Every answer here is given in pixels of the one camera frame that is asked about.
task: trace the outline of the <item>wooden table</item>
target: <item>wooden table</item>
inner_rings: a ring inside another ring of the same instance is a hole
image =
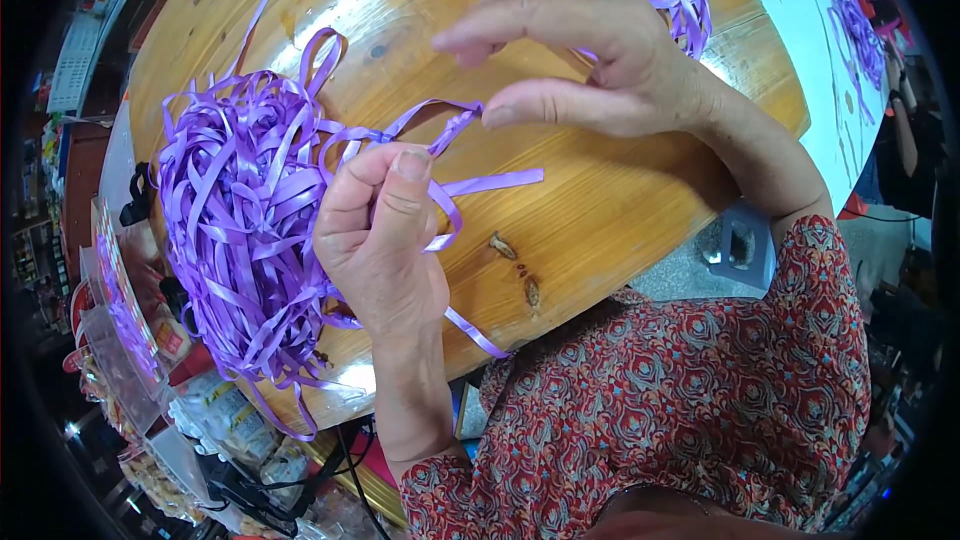
[[[260,0],[169,0],[141,49],[130,78],[130,119],[138,160],[165,143],[161,101],[191,78],[219,77],[234,60]],[[306,40],[332,25],[349,48],[319,99],[348,126],[383,128],[427,98],[488,100],[530,77],[584,79],[587,68],[564,50],[514,42],[485,66],[459,69],[429,40],[474,0],[270,0],[241,72],[272,69],[294,77]],[[757,0],[710,0],[714,34],[703,56],[718,76],[756,101],[798,137],[809,126],[793,66]],[[404,135],[427,144],[443,129],[438,116]],[[515,349],[582,313],[696,234],[737,197],[723,164],[696,138],[662,134],[606,138],[572,127],[527,125],[494,133],[467,128],[434,167],[438,182],[527,168],[546,179],[457,199],[465,225],[439,254],[451,304],[488,338]],[[164,225],[154,205],[154,232]],[[516,252],[489,246],[495,231]],[[533,297],[531,284],[535,284]],[[446,375],[453,379],[488,360],[461,330],[443,329]],[[306,388],[321,428],[373,405],[370,339],[362,330],[327,328],[318,351],[329,378],[368,394]],[[260,390],[292,427],[305,430],[292,391]]]

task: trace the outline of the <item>black cable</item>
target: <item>black cable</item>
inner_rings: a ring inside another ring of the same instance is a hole
[[[352,463],[353,467],[360,466],[360,463],[363,462],[364,458],[367,456],[367,453],[370,451],[370,447],[372,447],[373,445],[374,445],[374,431],[371,429],[369,431],[369,435],[366,437],[366,446],[364,447],[363,451],[360,452],[360,458],[358,458],[355,463]],[[347,462],[350,462],[352,454],[353,454],[352,452],[347,453],[346,455]],[[346,474],[348,471],[350,471],[350,465],[347,465],[345,469],[341,469],[340,471],[333,472],[333,475],[342,476],[343,474]]]
[[[908,222],[916,222],[917,220],[922,220],[924,218],[922,215],[917,215],[915,217],[909,217],[906,219],[881,219],[880,217],[874,217],[870,214],[860,214],[856,210],[850,210],[847,207],[843,207],[843,210],[851,215],[856,215],[858,218],[865,218],[867,220],[873,220],[874,222],[908,223]]]
[[[370,506],[370,503],[367,502],[367,495],[363,493],[363,486],[360,485],[360,477],[357,476],[356,469],[354,468],[354,462],[350,459],[350,449],[347,447],[347,442],[344,441],[344,433],[340,430],[340,426],[337,426],[337,438],[340,439],[340,446],[342,447],[342,450],[347,453],[346,467],[350,470],[350,476],[353,478],[353,483],[357,487],[357,496],[360,497],[360,502],[363,504],[366,515],[369,517],[370,521],[373,522],[373,527],[376,528],[376,532],[380,535],[380,538],[382,538],[382,540],[391,540],[390,536],[387,535],[387,530],[383,528],[383,525],[381,525],[377,519],[377,513],[374,512]]]

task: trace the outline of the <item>right hand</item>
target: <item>right hand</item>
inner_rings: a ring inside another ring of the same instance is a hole
[[[571,124],[643,136],[694,130],[714,109],[704,86],[716,78],[680,50],[648,0],[479,0],[433,46],[476,67],[522,37],[587,49],[597,65],[586,84],[528,79],[500,90],[486,103],[488,128]]]

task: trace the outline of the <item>paisley pattern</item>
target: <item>paisley pattern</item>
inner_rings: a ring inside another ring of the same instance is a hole
[[[625,289],[489,366],[475,462],[402,479],[412,536],[572,538],[634,484],[815,530],[866,429],[866,337],[834,222],[801,219],[777,258],[762,300]]]

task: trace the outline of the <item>wrist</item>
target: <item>wrist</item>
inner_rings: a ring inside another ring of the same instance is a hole
[[[704,139],[714,136],[727,126],[730,110],[737,102],[739,92],[731,88],[701,63],[692,61],[694,67],[688,84],[692,110],[681,119],[680,131]]]
[[[441,320],[421,325],[401,326],[391,330],[369,330],[371,350],[375,358],[405,365],[443,343]]]

